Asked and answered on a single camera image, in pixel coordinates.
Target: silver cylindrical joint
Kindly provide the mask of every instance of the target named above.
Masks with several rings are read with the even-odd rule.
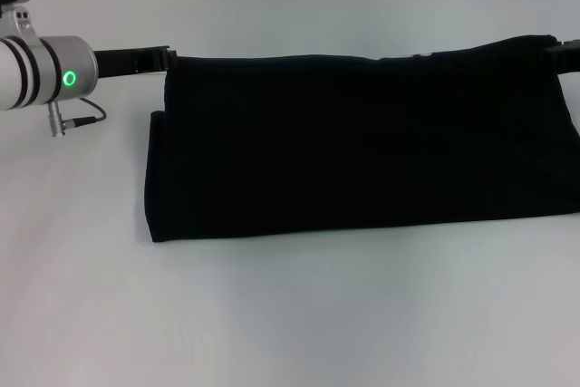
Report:
[[[91,47],[78,36],[42,37],[58,60],[61,89],[55,102],[86,97],[97,86],[99,67]]]

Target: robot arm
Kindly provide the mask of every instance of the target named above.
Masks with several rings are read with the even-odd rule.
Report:
[[[58,102],[86,97],[100,78],[167,71],[168,47],[95,53],[77,36],[38,37],[29,0],[0,0],[0,110],[49,104],[54,136],[63,136]]]

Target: white table surface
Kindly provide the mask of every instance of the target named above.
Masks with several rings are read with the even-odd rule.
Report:
[[[0,385],[580,384],[579,216],[153,244],[162,82],[0,113]]]

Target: black clamp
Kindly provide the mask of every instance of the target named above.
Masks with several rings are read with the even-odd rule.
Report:
[[[580,72],[580,40],[568,41],[546,49],[556,74]]]
[[[177,66],[178,55],[169,47],[105,50],[95,52],[99,64],[99,79],[133,74],[166,72]]]

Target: black fabric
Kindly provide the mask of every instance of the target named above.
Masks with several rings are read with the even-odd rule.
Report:
[[[151,117],[154,241],[580,211],[551,36],[405,59],[179,58]]]

